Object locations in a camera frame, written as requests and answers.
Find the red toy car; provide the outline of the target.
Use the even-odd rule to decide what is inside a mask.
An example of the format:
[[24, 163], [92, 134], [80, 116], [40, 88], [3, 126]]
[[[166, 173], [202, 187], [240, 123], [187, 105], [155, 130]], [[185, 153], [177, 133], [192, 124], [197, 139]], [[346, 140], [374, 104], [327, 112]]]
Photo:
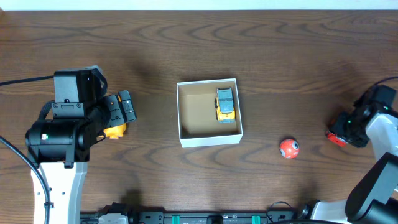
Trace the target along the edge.
[[346, 145], [346, 141], [340, 137], [338, 137], [336, 134], [331, 133], [330, 131], [327, 131], [325, 133], [325, 136], [327, 137], [327, 139], [331, 142], [333, 142], [334, 144], [338, 145], [339, 147], [343, 147]]

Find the yellow grey dump truck toy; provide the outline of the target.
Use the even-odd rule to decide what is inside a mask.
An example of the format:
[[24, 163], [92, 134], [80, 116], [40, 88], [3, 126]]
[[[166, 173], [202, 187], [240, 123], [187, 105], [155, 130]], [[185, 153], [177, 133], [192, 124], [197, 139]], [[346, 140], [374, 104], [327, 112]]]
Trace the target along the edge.
[[234, 123], [236, 110], [234, 107], [232, 88], [218, 88], [215, 98], [216, 119], [219, 123]]

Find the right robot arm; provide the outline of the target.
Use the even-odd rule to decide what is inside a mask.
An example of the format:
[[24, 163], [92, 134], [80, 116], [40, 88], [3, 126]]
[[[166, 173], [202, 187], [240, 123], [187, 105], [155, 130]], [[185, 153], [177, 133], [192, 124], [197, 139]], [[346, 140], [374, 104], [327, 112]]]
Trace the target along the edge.
[[306, 204], [299, 219], [314, 223], [397, 223], [397, 111], [392, 109], [396, 90], [370, 87], [328, 127], [327, 138], [340, 146], [373, 148], [374, 165], [346, 200]]

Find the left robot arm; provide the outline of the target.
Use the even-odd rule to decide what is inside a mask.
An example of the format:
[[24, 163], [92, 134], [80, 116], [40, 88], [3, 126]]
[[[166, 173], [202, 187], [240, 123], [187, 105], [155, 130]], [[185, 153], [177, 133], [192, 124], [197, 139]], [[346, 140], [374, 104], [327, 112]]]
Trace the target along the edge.
[[136, 113], [127, 90], [107, 95], [98, 66], [57, 70], [53, 80], [55, 99], [25, 135], [34, 166], [34, 223], [79, 223], [91, 146], [123, 137]]

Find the orange dinosaur toy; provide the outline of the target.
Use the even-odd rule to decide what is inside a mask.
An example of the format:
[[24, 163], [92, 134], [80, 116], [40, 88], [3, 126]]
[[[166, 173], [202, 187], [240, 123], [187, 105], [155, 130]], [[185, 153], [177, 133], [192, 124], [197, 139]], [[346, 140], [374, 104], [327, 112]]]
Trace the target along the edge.
[[102, 134], [99, 135], [100, 138], [110, 138], [110, 139], [119, 139], [124, 136], [124, 132], [126, 131], [127, 125], [123, 124], [120, 126], [115, 126], [112, 128], [105, 129]]

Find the red ball toy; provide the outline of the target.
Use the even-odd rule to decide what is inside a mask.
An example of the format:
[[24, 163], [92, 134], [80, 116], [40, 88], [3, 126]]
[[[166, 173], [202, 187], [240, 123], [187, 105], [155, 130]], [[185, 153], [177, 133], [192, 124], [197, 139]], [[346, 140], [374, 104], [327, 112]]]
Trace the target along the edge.
[[294, 139], [285, 139], [281, 142], [279, 151], [282, 157], [286, 159], [294, 159], [300, 152], [300, 146]]

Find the white cardboard box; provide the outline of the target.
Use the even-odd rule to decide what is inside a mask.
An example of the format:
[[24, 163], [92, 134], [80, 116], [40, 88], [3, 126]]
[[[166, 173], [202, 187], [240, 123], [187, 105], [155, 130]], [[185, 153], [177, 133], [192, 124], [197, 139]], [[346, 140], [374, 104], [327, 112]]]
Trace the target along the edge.
[[[218, 89], [231, 89], [236, 112], [232, 123], [219, 123]], [[243, 124], [235, 78], [177, 83], [178, 134], [183, 148], [238, 144]]]

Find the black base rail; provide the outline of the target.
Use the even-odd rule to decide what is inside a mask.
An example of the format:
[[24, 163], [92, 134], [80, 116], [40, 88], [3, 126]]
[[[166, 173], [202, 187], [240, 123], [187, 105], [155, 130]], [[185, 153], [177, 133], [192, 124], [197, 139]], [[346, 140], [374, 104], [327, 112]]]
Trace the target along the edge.
[[134, 208], [112, 203], [97, 212], [82, 212], [81, 224], [267, 224], [293, 220], [293, 208], [273, 208], [269, 211], [168, 212], [157, 208]]

